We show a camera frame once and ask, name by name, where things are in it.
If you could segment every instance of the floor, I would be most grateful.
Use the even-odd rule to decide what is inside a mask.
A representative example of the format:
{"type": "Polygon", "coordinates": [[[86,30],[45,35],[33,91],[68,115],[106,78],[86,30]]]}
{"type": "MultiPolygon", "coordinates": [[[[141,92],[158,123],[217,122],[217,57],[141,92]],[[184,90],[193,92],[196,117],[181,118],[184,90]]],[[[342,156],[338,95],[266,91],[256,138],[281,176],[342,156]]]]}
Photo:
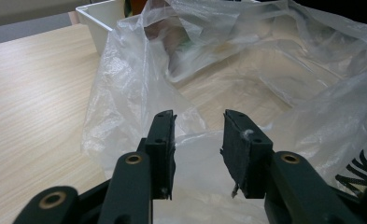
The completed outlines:
{"type": "Polygon", "coordinates": [[[72,25],[68,13],[0,26],[0,43],[72,25]]]}

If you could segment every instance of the clear plastic bag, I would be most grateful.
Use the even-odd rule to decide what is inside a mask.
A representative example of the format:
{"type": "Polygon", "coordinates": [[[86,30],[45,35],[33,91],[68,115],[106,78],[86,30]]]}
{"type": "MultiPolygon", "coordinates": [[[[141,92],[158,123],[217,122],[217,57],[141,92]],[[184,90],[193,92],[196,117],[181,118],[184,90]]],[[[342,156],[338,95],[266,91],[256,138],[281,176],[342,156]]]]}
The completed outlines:
{"type": "Polygon", "coordinates": [[[292,1],[149,0],[109,33],[82,149],[111,176],[167,109],[177,114],[176,187],[156,223],[266,223],[261,202],[229,199],[224,110],[248,114],[275,150],[302,154],[345,189],[335,176],[367,153],[367,25],[292,1]]]}

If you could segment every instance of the white plastic bin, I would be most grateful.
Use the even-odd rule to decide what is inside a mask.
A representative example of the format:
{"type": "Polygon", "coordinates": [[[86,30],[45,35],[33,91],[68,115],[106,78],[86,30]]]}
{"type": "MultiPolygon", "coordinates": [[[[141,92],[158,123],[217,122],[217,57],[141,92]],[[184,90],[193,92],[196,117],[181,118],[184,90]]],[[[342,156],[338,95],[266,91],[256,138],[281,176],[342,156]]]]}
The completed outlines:
{"type": "Polygon", "coordinates": [[[99,55],[105,48],[107,34],[118,20],[124,19],[124,0],[111,0],[102,3],[77,7],[78,19],[88,25],[93,43],[99,55]]]}

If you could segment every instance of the plastic bag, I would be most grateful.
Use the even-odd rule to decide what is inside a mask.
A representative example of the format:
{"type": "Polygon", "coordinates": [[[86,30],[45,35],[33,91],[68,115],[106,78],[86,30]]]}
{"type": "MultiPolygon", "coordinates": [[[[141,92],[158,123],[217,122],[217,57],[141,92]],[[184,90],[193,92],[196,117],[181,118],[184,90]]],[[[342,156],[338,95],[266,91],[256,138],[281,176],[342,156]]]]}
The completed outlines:
{"type": "Polygon", "coordinates": [[[367,25],[292,1],[149,0],[109,33],[82,149],[111,176],[167,109],[177,114],[174,200],[156,202],[156,223],[267,223],[262,201],[230,197],[225,109],[351,191],[336,177],[362,149],[367,158],[367,25]]]}

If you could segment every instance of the wooden table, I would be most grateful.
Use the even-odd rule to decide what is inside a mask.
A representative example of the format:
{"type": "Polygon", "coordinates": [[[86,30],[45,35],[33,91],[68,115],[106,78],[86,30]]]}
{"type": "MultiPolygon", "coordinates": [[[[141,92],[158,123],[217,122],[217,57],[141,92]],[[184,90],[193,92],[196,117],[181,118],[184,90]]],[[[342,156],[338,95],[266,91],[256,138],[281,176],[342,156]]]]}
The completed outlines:
{"type": "Polygon", "coordinates": [[[0,223],[43,189],[105,180],[80,153],[98,63],[83,25],[0,44],[0,223]]]}

